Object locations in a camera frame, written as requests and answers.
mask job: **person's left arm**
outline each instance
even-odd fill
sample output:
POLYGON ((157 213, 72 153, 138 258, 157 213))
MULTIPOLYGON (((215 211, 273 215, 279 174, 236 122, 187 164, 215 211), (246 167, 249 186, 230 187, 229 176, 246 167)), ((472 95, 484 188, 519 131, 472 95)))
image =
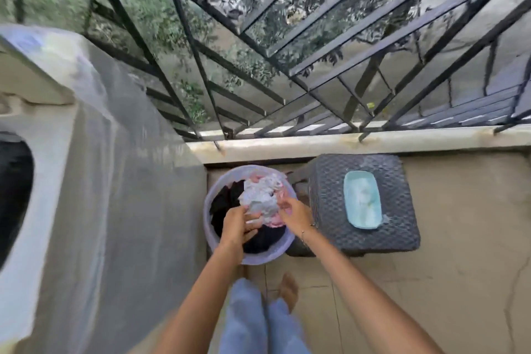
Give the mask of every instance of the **person's left arm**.
POLYGON ((230 209, 223 221, 219 246, 199 275, 177 313, 164 328, 153 354, 206 354, 236 267, 243 259, 243 243, 254 237, 260 217, 245 215, 244 206, 230 209))

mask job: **hand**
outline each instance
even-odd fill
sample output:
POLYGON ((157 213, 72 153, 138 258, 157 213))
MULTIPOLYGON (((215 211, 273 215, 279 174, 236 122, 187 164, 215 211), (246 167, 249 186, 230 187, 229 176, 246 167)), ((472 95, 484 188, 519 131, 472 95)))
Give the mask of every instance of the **hand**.
POLYGON ((220 246, 233 246, 238 251, 240 262, 243 259, 243 244, 258 233, 262 222, 246 223, 249 220, 260 218, 261 213, 245 214, 247 206, 233 207, 223 220, 222 237, 220 246))
POLYGON ((302 232, 314 230, 312 209, 293 197, 285 197, 278 201, 280 218, 297 237, 302 237, 302 232))

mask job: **person's right hand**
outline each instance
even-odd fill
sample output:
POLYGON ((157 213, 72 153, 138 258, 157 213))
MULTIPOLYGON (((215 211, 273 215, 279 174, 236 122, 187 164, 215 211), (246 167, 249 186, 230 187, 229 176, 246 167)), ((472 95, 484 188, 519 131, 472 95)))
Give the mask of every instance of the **person's right hand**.
POLYGON ((285 197, 278 201, 278 206, 280 218, 297 237, 300 238, 303 231, 308 232, 314 229, 312 209, 301 201, 293 197, 285 197), (288 214, 287 209, 291 209, 291 214, 288 214))

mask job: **floor crack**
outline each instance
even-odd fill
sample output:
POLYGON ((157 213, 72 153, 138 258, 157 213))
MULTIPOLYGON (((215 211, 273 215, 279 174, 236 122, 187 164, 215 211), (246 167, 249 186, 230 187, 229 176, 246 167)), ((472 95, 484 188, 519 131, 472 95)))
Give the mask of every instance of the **floor crack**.
POLYGON ((520 281, 522 272, 527 268, 527 266, 529 266, 529 262, 531 262, 531 254, 526 258, 524 264, 521 265, 520 269, 518 269, 518 271, 514 275, 514 278, 511 282, 511 289, 509 291, 509 295, 507 296, 507 300, 505 301, 505 308, 503 309, 503 313, 505 314, 505 323, 507 324, 507 330, 509 332, 509 354, 516 354, 516 344, 514 343, 514 331, 512 328, 511 317, 514 298, 516 296, 516 286, 520 281))

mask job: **leg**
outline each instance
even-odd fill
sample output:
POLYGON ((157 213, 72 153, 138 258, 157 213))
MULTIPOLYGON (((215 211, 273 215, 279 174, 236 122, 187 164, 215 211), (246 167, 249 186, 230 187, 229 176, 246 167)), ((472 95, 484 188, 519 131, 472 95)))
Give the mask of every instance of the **leg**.
POLYGON ((244 278, 230 291, 219 354, 267 354, 268 333, 262 294, 244 278))
POLYGON ((309 354, 301 324, 291 315, 297 299, 298 285, 286 273, 279 286, 279 298, 267 309, 271 354, 309 354))

